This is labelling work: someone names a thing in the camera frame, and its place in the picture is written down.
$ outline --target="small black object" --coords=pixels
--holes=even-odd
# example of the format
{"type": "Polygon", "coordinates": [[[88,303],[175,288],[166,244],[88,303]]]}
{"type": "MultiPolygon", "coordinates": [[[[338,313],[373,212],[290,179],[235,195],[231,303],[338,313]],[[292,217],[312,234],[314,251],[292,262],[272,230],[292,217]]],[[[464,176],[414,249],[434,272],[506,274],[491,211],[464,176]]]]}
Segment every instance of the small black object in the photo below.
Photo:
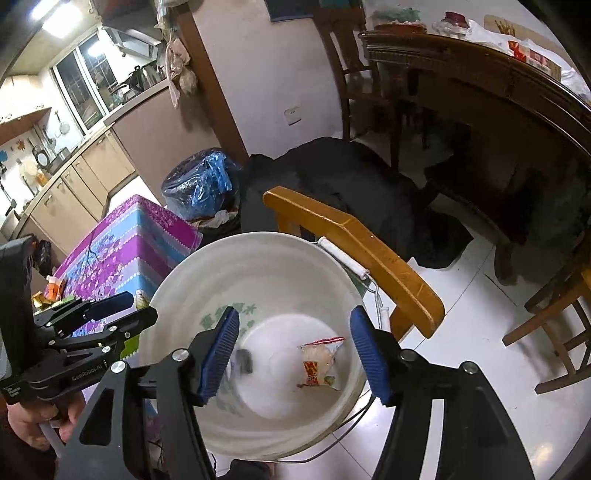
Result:
{"type": "Polygon", "coordinates": [[[252,354],[249,350],[244,348],[237,350],[236,363],[238,364],[238,368],[242,375],[252,373],[252,354]]]}

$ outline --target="finger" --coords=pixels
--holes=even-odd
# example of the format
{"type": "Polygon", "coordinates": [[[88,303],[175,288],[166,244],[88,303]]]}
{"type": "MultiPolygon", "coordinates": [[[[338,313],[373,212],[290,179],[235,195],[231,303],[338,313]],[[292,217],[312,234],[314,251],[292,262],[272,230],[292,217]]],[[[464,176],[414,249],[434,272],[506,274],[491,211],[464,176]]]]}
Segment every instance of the finger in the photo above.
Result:
{"type": "Polygon", "coordinates": [[[86,400],[84,399],[84,395],[80,392],[74,395],[70,400],[67,407],[67,418],[60,426],[60,438],[63,442],[68,442],[72,438],[74,427],[76,427],[78,418],[82,414],[85,405],[86,400]]]}
{"type": "Polygon", "coordinates": [[[37,420],[39,417],[37,415],[31,415],[31,413],[21,405],[18,405],[18,407],[11,406],[8,410],[8,423],[10,424],[12,431],[23,442],[28,443],[33,448],[47,450],[50,447],[49,441],[45,438],[43,432],[39,428],[39,423],[36,421],[30,421],[30,418],[37,420]]]}
{"type": "Polygon", "coordinates": [[[11,410],[13,416],[18,416],[20,421],[35,424],[51,420],[59,413],[55,405],[41,400],[33,400],[25,404],[17,403],[11,406],[11,410]]]}
{"type": "Polygon", "coordinates": [[[68,419],[74,425],[78,421],[78,417],[82,415],[84,407],[86,407],[86,400],[82,392],[78,392],[74,395],[71,403],[68,405],[68,419]]]}

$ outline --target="floral tablecloth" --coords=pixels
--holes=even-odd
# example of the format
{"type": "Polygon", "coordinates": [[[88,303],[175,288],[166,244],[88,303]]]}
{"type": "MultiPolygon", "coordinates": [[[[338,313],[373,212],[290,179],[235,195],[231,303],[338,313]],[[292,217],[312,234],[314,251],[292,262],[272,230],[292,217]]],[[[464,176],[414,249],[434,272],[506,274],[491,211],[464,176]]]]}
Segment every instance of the floral tablecloth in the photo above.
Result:
{"type": "MultiPolygon", "coordinates": [[[[89,321],[73,336],[101,332],[106,324],[146,306],[163,279],[194,252],[201,234],[169,210],[135,195],[108,214],[55,273],[67,278],[64,295],[100,300],[128,291],[128,310],[89,321]]],[[[139,336],[125,342],[122,358],[138,349],[139,336]]]]}

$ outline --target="white bucket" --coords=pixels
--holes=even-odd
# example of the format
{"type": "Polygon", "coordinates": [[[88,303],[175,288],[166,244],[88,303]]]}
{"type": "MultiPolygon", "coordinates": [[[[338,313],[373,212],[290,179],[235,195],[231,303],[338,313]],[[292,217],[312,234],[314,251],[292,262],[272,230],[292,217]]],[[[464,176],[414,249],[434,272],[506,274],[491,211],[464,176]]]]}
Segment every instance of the white bucket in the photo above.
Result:
{"type": "Polygon", "coordinates": [[[141,364],[187,347],[234,305],[236,349],[251,352],[253,372],[230,375],[217,396],[196,408],[206,447],[241,459],[273,460],[300,452],[334,431],[349,414],[365,374],[349,333],[363,304],[344,269],[319,247],[292,235],[244,233],[214,242],[184,260],[158,288],[156,324],[141,333],[141,364]],[[298,345],[345,337],[336,355],[341,391],[298,388],[298,345]]]}

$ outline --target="plastic wrap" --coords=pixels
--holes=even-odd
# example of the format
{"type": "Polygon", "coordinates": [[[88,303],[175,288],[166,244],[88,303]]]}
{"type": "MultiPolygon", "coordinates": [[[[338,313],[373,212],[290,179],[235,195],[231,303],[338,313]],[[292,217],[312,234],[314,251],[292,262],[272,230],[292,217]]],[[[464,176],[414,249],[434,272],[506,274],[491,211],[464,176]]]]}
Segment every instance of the plastic wrap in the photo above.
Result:
{"type": "Polygon", "coordinates": [[[162,195],[168,208],[187,221],[213,217],[238,191],[237,180],[230,178],[238,170],[220,148],[201,150],[168,174],[162,195]]]}

